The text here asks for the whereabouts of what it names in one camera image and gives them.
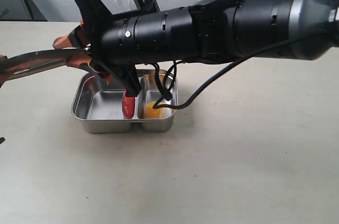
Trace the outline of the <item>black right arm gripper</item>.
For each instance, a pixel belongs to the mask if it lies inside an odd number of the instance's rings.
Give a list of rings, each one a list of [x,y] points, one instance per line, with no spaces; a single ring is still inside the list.
[[[57,37],[54,49],[84,48],[89,56],[71,56],[66,66],[84,70],[111,83],[111,75],[137,96],[138,64],[186,60],[196,55],[196,33],[189,7],[156,13],[133,11],[112,14],[101,0],[74,0],[81,13],[79,25]]]

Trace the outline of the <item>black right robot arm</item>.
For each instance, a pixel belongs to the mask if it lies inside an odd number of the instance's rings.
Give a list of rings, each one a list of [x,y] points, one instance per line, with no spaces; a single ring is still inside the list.
[[[90,46],[92,59],[131,97],[141,90],[137,64],[225,64],[300,36],[262,56],[314,60],[338,45],[338,0],[201,0],[167,11],[156,0],[134,0],[134,11],[119,14],[101,0],[74,1],[82,22],[53,47]]]

